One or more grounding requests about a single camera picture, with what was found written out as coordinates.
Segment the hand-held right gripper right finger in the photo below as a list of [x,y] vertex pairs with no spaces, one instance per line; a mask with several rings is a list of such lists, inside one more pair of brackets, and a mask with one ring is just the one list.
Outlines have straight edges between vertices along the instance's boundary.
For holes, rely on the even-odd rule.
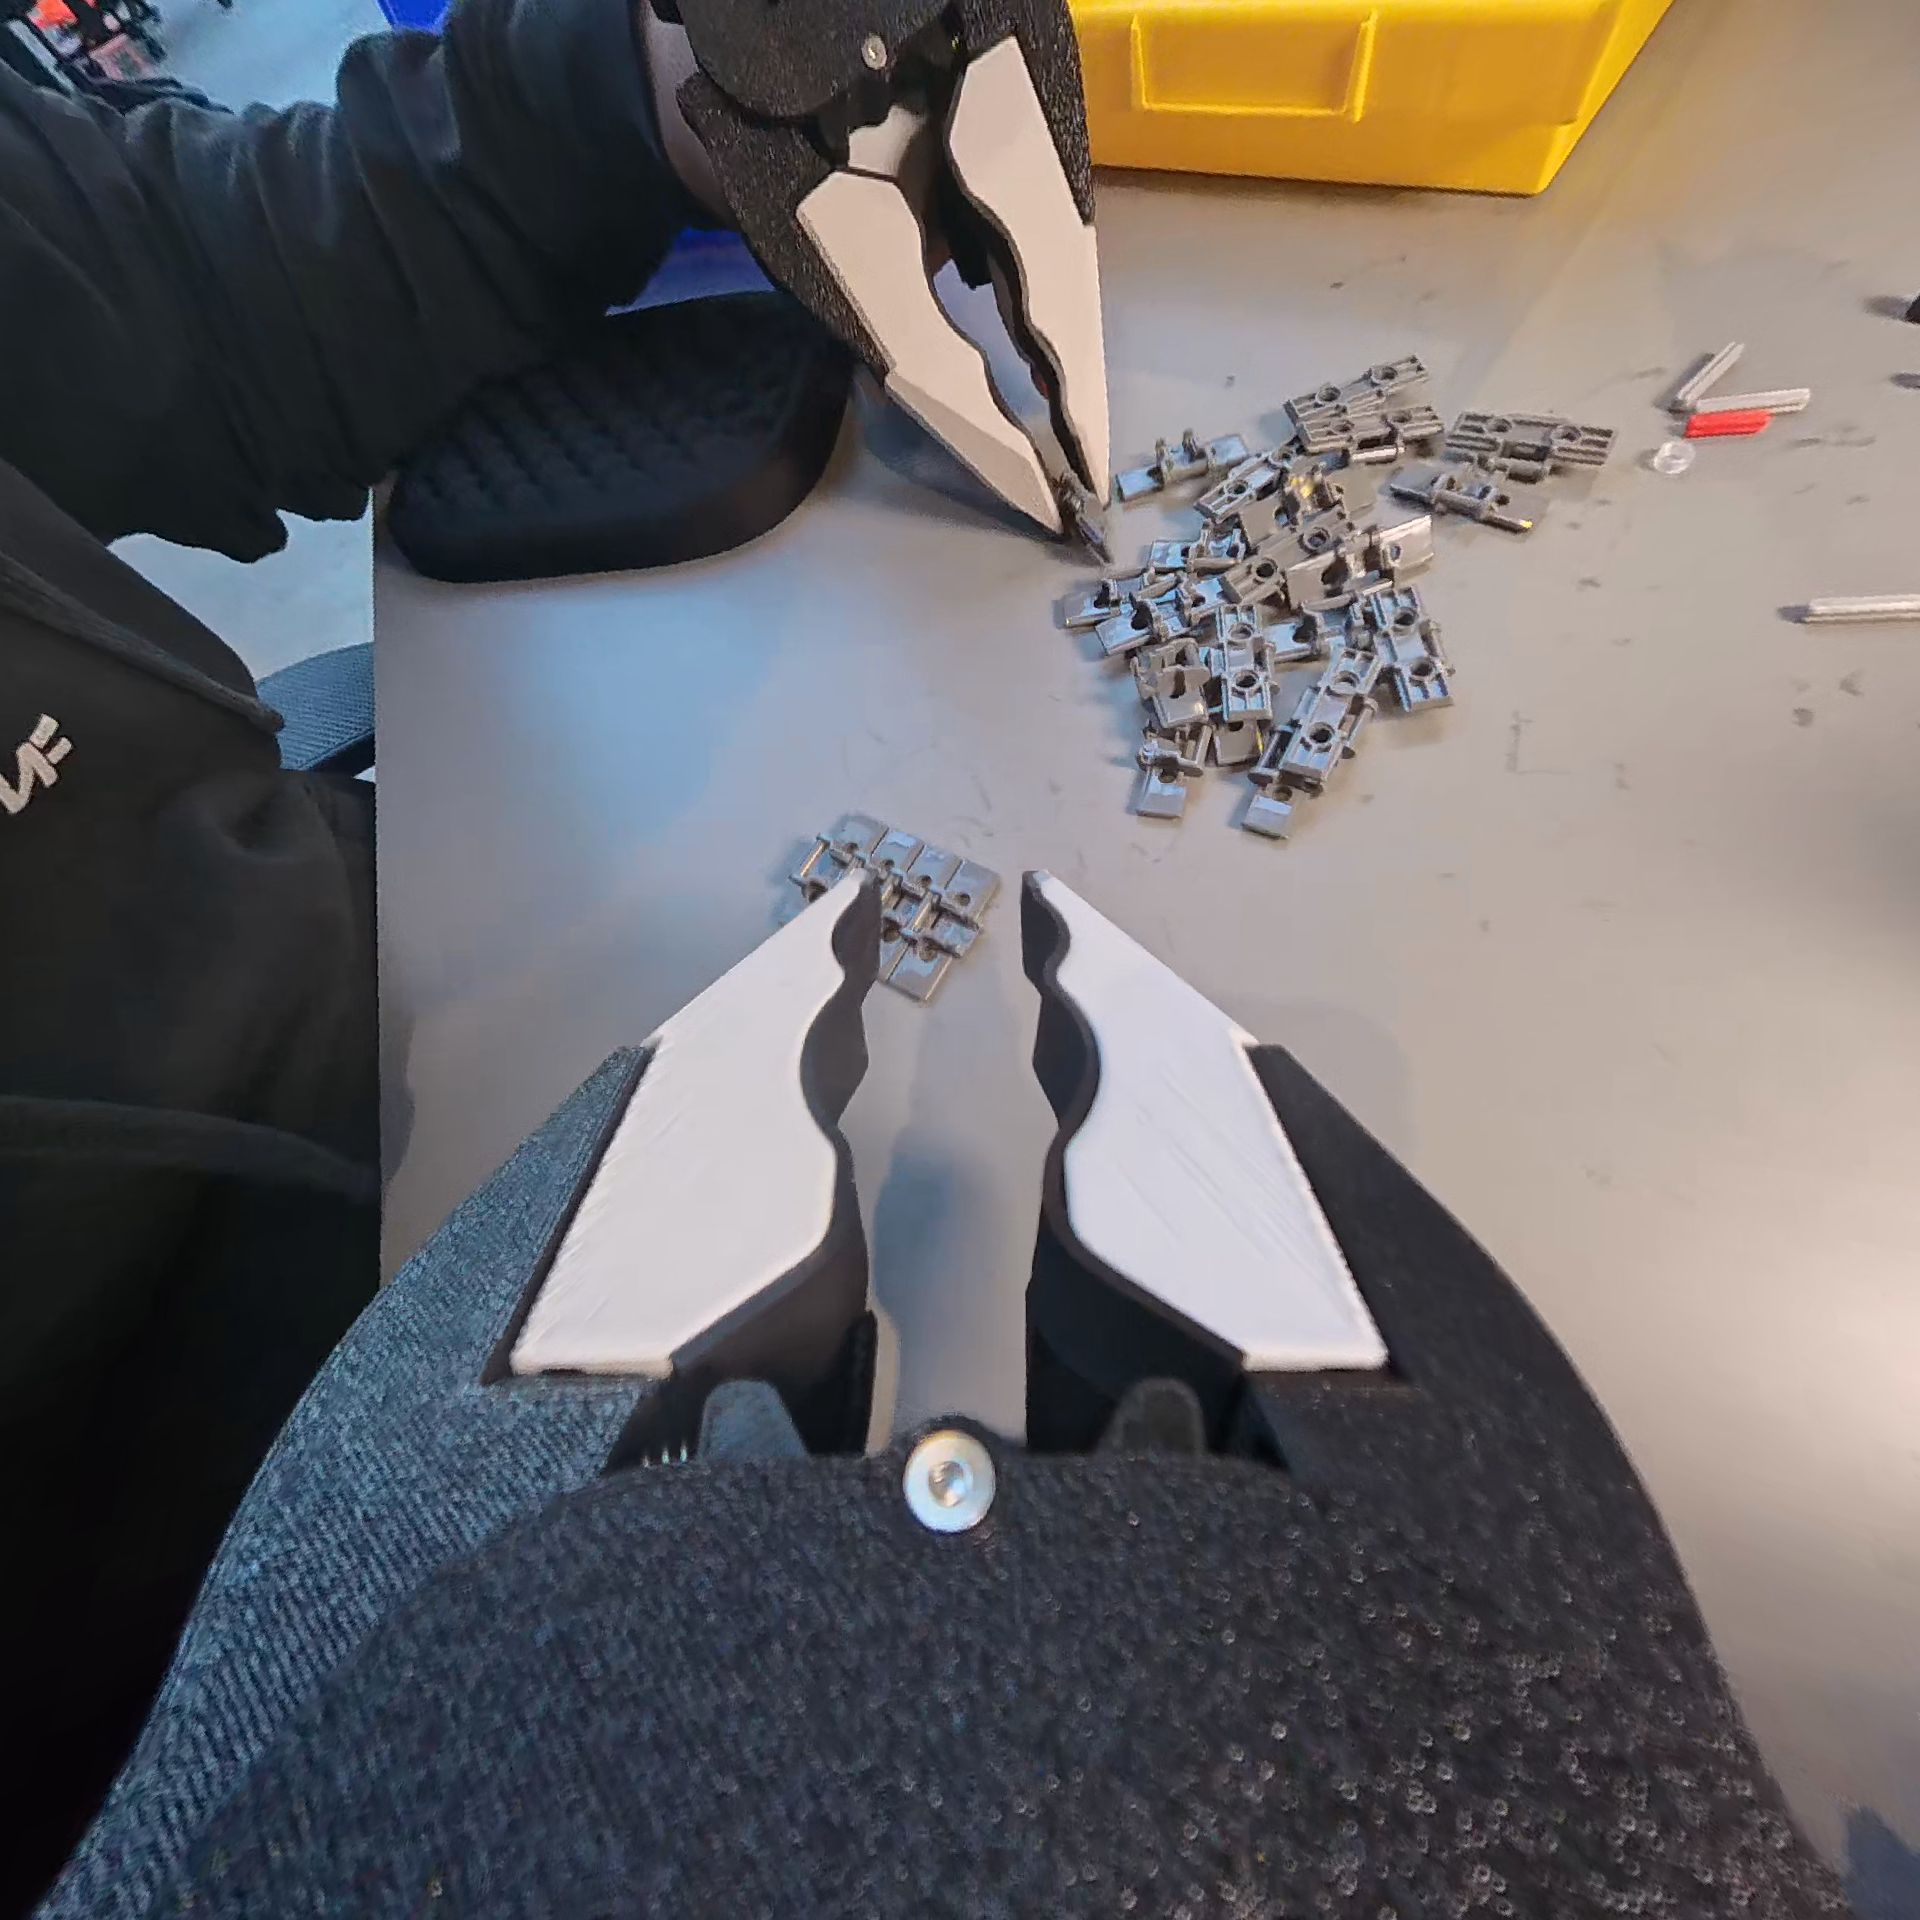
[[1137,1304],[1244,1375],[1383,1370],[1253,1036],[1044,871],[1022,880],[1022,958],[1065,1283]]

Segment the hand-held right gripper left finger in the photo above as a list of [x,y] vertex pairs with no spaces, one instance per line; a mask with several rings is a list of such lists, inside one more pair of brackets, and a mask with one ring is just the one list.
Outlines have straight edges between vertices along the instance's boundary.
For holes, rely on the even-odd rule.
[[824,1244],[836,1132],[809,1107],[803,1059],[833,998],[872,976],[875,905],[840,879],[648,1038],[515,1377],[663,1378]]

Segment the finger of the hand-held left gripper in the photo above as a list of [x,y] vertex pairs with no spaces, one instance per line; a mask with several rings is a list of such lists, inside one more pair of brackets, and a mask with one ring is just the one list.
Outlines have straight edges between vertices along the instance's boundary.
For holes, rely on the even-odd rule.
[[1083,220],[1014,35],[973,55],[944,148],[980,220],[998,321],[1044,399],[1063,468],[1094,507],[1110,496],[1110,418],[1097,238]]
[[1048,535],[1063,532],[1054,478],[1032,432],[998,399],[983,351],[932,290],[925,244],[983,243],[944,148],[947,116],[884,116],[853,128],[848,164],[798,204],[798,222],[829,286],[875,347],[881,388],[972,474]]

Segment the yellow plastic bin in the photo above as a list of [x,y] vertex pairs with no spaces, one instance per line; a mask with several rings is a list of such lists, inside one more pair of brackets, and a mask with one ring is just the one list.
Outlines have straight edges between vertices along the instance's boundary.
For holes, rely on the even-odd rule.
[[1073,3],[1097,168],[1533,198],[1665,3]]

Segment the pile of grey track links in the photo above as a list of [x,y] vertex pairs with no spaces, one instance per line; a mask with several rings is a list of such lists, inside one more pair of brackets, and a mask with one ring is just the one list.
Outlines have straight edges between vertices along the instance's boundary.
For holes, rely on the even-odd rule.
[[1456,671],[1421,592],[1446,521],[1525,537],[1545,488],[1603,468],[1616,430],[1541,409],[1443,418],[1428,366],[1395,354],[1281,407],[1279,436],[1183,432],[1115,502],[1179,494],[1181,537],[1063,602],[1137,705],[1135,816],[1176,823],[1206,776],[1244,778],[1239,828],[1292,835],[1380,705],[1437,714]]

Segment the person's left forearm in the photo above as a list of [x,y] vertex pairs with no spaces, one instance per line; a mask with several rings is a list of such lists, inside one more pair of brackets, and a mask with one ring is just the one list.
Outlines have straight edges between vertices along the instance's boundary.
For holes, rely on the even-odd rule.
[[457,6],[281,113],[5,73],[5,553],[148,535],[254,562],[284,515],[351,521],[688,217],[633,6]]

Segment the grey desk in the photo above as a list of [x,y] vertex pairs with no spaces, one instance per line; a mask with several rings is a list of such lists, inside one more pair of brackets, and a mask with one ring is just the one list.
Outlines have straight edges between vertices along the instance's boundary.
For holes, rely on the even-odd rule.
[[[1097,184],[1110,441],[1270,436],[1419,352],[1612,425],[1528,537],[1448,524],[1456,699],[1270,847],[1144,823],[1083,556],[864,392],[817,494],[665,572],[374,567],[387,1264],[862,809],[1073,891],[1292,1050],[1525,1288],[1665,1515],[1814,1843],[1916,1847],[1916,6],[1675,6],[1539,200]],[[1643,459],[1726,388],[1806,415]]]

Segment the person's black hooded sweater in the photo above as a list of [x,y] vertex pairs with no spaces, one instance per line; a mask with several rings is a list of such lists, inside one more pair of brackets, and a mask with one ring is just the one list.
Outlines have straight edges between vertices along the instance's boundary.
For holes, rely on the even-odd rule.
[[377,1283],[372,790],[5,468],[5,1914]]

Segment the pile of small black red pins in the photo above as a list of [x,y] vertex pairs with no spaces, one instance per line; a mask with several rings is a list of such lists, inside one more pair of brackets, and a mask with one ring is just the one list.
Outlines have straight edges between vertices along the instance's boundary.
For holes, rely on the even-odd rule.
[[[1729,392],[1726,377],[1739,371],[1744,343],[1729,340],[1701,354],[1668,388],[1661,407],[1665,432],[1647,450],[1643,467],[1680,476],[1695,463],[1695,450],[1716,441],[1750,441],[1773,424],[1796,418],[1812,406],[1807,385],[1759,392]],[[1787,603],[1782,617],[1796,627],[1863,628],[1916,627],[1916,592],[1825,592]]]

